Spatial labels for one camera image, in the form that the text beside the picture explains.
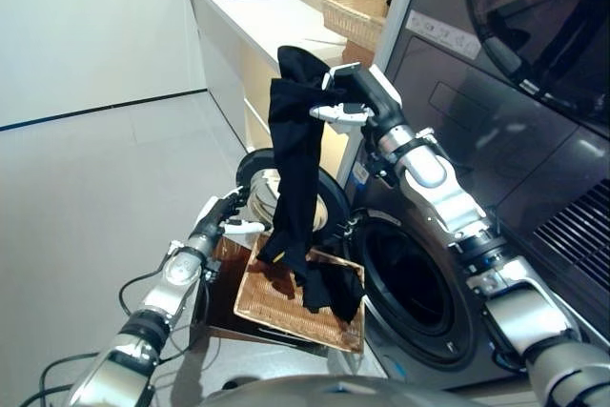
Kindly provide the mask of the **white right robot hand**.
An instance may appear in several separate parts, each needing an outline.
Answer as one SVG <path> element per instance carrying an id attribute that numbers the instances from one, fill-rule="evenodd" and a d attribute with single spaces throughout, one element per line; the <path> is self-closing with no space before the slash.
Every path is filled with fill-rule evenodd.
<path id="1" fill-rule="evenodd" d="M 400 95 L 377 65 L 332 67 L 324 74 L 321 89 L 335 99 L 310 108 L 309 115 L 337 133 L 366 128 L 384 134 L 406 123 Z"/>

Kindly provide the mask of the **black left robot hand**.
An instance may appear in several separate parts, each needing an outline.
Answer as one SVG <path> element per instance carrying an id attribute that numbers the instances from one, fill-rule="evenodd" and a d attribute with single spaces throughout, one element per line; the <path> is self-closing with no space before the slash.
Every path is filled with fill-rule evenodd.
<path id="1" fill-rule="evenodd" d="M 263 233 L 266 230 L 263 223 L 237 218 L 248 196 L 248 190 L 243 186 L 231 190 L 224 197 L 211 196 L 196 218 L 193 234 L 212 237 Z"/>

